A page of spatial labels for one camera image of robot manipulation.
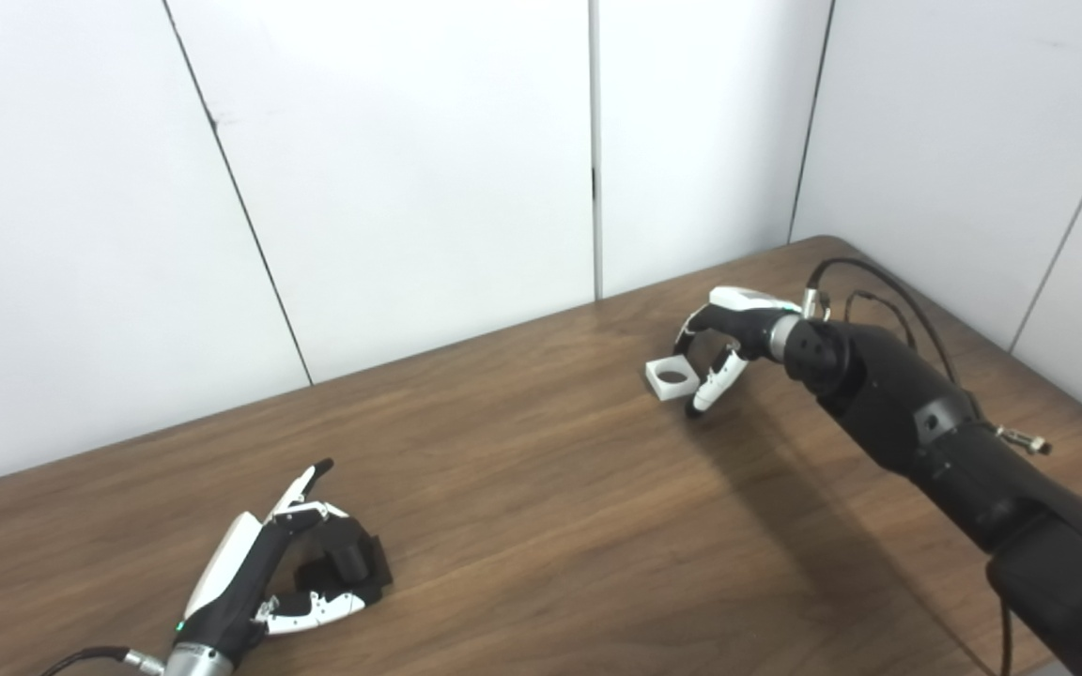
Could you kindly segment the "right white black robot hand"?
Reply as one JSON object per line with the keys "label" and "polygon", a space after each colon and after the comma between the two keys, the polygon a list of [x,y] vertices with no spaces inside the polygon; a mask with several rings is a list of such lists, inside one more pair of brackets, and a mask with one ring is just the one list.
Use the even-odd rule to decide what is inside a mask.
{"label": "right white black robot hand", "polygon": [[679,327],[673,344],[674,356],[686,356],[700,334],[716,332],[729,339],[686,403],[687,417],[703,416],[752,361],[781,362],[786,339],[777,337],[779,327],[789,330],[802,319],[802,307],[789,300],[745,287],[714,287],[705,304]]}

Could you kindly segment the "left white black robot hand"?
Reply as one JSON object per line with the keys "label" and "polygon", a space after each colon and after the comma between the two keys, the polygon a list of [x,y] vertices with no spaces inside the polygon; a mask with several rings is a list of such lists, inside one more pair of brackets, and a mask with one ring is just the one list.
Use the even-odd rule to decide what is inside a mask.
{"label": "left white black robot hand", "polygon": [[186,604],[167,675],[230,675],[269,637],[317,629],[372,607],[394,582],[379,538],[311,498],[331,470],[302,472],[266,517],[233,519]]}

